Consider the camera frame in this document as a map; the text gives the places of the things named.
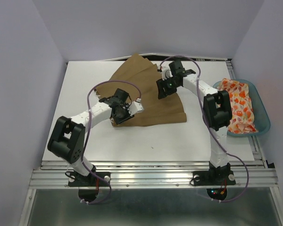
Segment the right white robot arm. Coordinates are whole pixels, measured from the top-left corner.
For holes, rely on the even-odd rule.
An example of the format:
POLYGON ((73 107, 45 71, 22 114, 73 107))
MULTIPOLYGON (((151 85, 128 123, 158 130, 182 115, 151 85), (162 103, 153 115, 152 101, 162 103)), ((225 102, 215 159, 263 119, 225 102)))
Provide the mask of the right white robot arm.
POLYGON ((225 149, 227 129, 232 119, 232 109, 229 93, 220 91, 200 79, 198 73, 192 69, 186 70, 180 60, 173 61, 168 67, 158 66, 162 78, 156 81, 158 99, 166 98, 183 87, 198 98, 202 117, 210 133, 211 156, 208 180, 218 184, 225 178, 224 171, 230 170, 228 153, 225 149))

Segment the brown pleated skirt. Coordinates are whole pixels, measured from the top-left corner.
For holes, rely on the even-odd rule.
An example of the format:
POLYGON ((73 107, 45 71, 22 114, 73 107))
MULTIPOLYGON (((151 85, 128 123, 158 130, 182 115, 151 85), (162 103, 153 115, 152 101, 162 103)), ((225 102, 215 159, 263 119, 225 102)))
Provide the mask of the brown pleated skirt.
POLYGON ((172 94, 163 99, 158 99, 156 81, 161 78, 157 66, 150 60, 134 54, 128 58, 110 77, 109 82, 96 88, 101 97, 112 96, 117 88, 130 94, 132 100, 139 96, 138 90, 121 81, 128 81, 136 85, 141 91, 141 104, 144 107, 142 113, 136 114, 132 119, 114 127, 147 127, 160 124, 185 123, 187 115, 178 94, 172 94))

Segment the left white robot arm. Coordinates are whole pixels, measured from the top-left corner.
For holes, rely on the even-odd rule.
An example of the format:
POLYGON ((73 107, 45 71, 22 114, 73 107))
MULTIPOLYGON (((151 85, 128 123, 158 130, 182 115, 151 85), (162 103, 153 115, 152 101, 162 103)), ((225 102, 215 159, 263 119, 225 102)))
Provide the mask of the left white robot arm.
POLYGON ((102 121, 113 119, 120 124, 133 118, 129 108, 129 93, 117 89, 114 95, 104 97, 90 109, 70 118, 61 116, 57 119, 47 149, 55 156, 65 160, 79 174, 79 180, 86 186, 95 182, 94 165, 84 157, 85 136, 91 128, 102 121))

